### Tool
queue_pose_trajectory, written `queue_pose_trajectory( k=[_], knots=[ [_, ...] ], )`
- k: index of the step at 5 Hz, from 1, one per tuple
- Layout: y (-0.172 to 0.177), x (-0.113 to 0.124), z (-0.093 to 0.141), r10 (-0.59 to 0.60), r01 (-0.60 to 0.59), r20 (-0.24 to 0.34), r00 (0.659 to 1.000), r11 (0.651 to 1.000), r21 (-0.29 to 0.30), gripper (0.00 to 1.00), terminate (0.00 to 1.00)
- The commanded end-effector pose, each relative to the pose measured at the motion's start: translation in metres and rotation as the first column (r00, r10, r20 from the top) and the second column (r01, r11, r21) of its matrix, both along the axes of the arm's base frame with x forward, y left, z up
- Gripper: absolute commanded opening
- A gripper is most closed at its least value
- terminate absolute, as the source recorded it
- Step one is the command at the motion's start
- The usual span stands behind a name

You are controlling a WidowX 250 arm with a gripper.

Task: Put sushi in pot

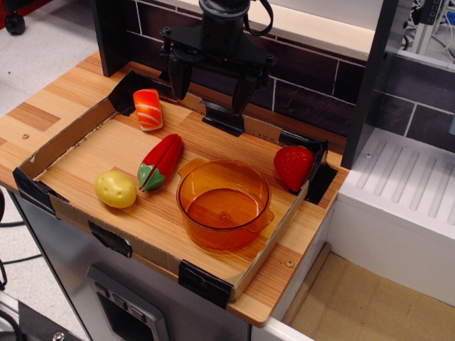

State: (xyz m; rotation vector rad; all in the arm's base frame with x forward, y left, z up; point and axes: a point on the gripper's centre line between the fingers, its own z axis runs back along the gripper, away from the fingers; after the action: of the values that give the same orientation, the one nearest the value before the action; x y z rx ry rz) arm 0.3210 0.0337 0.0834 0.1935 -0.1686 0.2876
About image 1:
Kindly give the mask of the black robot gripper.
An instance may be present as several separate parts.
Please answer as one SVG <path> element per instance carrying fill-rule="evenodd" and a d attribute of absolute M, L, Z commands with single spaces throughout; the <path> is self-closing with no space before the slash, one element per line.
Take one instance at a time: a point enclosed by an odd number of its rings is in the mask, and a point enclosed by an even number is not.
<path fill-rule="evenodd" d="M 248 37 L 267 35 L 274 23 L 268 1 L 262 1 L 269 24 L 262 30 L 250 28 L 249 1 L 200 1 L 203 17 L 197 26 L 163 27 L 160 56 L 167 70 L 160 78 L 171 81 L 174 95 L 184 99 L 191 83 L 192 67 L 200 67 L 238 79 L 232 97 L 232 114 L 241 115 L 258 87 L 269 82 L 276 58 Z"/>

